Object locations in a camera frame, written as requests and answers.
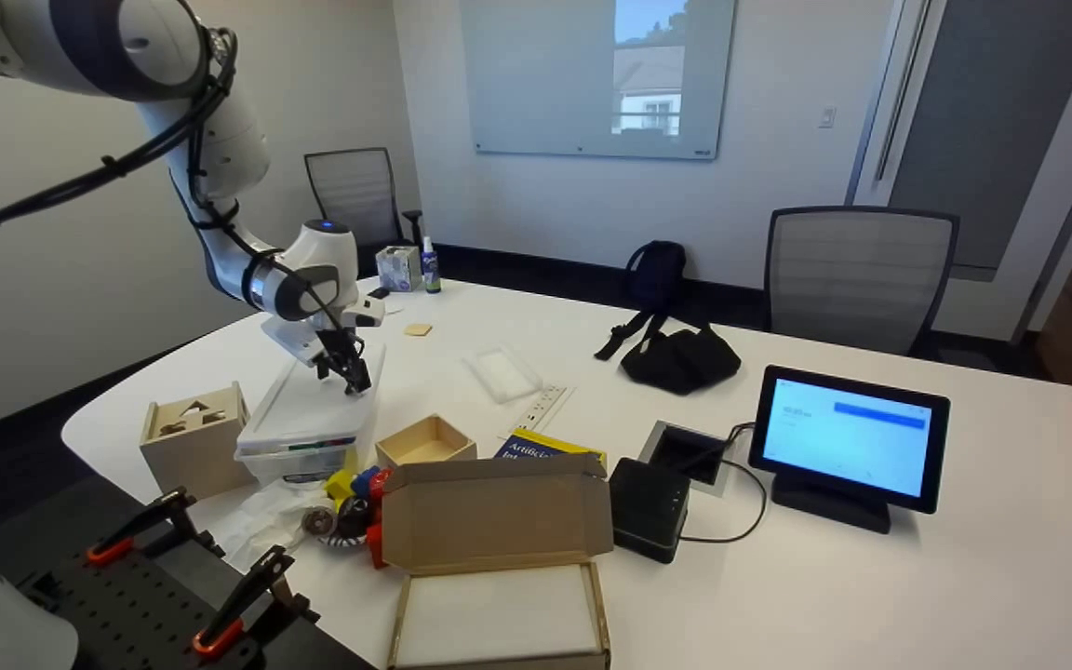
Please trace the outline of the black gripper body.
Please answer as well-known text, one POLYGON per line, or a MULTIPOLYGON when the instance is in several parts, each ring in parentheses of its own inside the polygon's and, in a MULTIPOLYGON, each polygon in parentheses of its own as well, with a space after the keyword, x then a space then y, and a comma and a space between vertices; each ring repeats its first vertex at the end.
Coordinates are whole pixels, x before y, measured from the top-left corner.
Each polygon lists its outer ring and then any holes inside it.
POLYGON ((361 366, 361 340, 336 308, 304 320, 275 318, 270 340, 315 371, 352 371, 361 366))

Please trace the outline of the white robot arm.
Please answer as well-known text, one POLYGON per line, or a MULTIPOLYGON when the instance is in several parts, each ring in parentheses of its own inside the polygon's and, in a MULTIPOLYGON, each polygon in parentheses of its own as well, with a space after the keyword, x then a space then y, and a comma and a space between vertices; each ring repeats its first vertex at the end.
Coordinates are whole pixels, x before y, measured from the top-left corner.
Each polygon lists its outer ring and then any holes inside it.
POLYGON ((263 333, 320 379, 363 396, 357 238, 304 222, 286 251, 238 227, 243 189, 267 171, 238 92, 238 34, 206 27, 185 0, 0 0, 0 78, 130 99, 146 140, 0 206, 0 222, 85 197, 160 159, 201 247, 207 282, 263 314, 263 333))

